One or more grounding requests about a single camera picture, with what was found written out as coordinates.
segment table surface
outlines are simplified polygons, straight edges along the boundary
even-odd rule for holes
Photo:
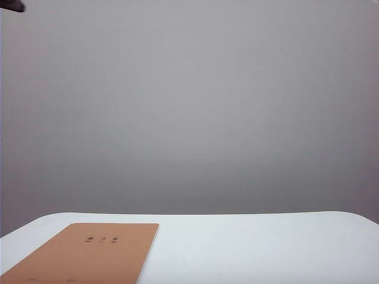
[[[379,225],[347,212],[58,213],[1,238],[1,274],[74,222],[159,223],[138,283],[379,283]]]

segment brown cardboard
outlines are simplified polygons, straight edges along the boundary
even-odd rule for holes
[[[157,229],[71,224],[4,273],[1,284],[135,284]]]

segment gray background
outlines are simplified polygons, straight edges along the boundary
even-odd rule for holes
[[[62,212],[379,222],[375,1],[2,11],[2,234]]]

